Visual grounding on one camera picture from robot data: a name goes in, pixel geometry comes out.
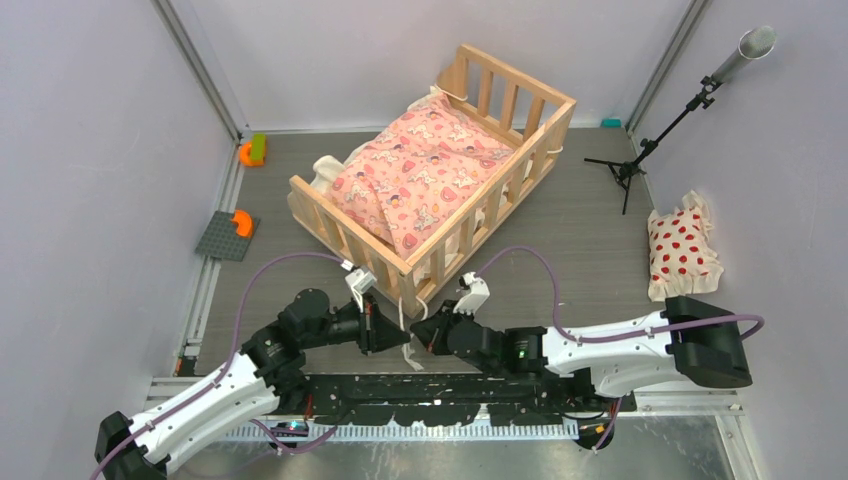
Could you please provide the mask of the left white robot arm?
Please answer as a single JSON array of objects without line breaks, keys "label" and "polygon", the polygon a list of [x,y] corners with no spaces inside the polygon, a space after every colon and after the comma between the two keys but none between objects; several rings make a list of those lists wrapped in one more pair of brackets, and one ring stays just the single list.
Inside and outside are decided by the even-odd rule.
[{"label": "left white robot arm", "polygon": [[298,412],[309,395],[308,349],[352,342],[364,354],[408,343],[370,293],[333,307],[305,289],[207,377],[155,408],[115,412],[99,426],[95,479],[165,479],[224,433],[276,410]]}]

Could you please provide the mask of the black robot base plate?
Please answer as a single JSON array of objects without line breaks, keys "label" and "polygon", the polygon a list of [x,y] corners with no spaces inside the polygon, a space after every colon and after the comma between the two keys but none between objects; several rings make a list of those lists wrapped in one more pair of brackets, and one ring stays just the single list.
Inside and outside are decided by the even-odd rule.
[{"label": "black robot base plate", "polygon": [[312,414],[322,425],[384,426],[395,422],[427,427],[468,425],[487,411],[494,426],[553,425],[592,419],[620,409],[635,411],[633,395],[622,401],[595,392],[586,373],[497,378],[472,373],[266,374],[261,382],[275,395],[274,414]]}]

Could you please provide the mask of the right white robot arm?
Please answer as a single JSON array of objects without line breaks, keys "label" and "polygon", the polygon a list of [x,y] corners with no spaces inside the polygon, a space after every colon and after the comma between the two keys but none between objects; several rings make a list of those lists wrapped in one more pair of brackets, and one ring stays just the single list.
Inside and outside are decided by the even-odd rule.
[{"label": "right white robot arm", "polygon": [[496,331],[452,302],[412,324],[412,334],[434,355],[452,355],[498,378],[574,379],[574,403],[596,410],[609,398],[655,384],[688,379],[711,389],[752,384],[739,328],[745,316],[705,302],[668,298],[660,311],[616,323],[560,333],[555,327]]}]

